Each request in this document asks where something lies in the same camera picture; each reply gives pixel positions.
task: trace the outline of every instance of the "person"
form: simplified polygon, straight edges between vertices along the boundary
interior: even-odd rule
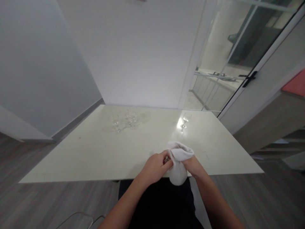
[[[164,164],[166,156],[166,150],[152,155],[134,180],[121,181],[119,201],[99,229],[203,228],[195,216],[189,179],[174,186],[162,178],[173,166],[172,160]],[[196,180],[212,228],[245,228],[197,158],[182,163]]]

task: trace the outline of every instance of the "red surface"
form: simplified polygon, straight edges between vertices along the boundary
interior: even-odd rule
[[[291,81],[289,81],[282,88],[282,91],[305,97],[305,69],[297,74]]]

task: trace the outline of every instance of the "forearm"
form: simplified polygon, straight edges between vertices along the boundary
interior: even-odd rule
[[[137,204],[147,186],[141,181],[139,175],[133,180],[127,191],[120,198],[114,208],[99,226],[102,228],[128,228]]]
[[[212,228],[244,228],[204,168],[195,179]]]

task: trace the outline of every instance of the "hand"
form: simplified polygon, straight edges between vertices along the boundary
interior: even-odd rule
[[[192,156],[190,159],[182,161],[187,171],[189,171],[193,177],[197,178],[200,175],[206,174],[204,168],[197,160],[195,156]]]
[[[162,153],[152,155],[145,163],[144,168],[139,173],[137,178],[141,179],[141,182],[147,187],[160,180],[163,175],[173,166],[173,161],[169,160],[163,164],[163,160],[168,155],[168,151],[165,150]]]

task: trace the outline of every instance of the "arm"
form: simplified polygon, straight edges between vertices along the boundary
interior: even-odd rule
[[[102,228],[127,228],[132,215],[144,191],[153,183],[156,183],[165,172],[173,166],[172,160],[163,165],[167,151],[152,155],[144,165],[142,171],[133,180],[127,191],[117,202],[114,208],[106,216],[99,226]]]
[[[212,228],[245,228],[197,158],[193,156],[183,164],[196,180]]]

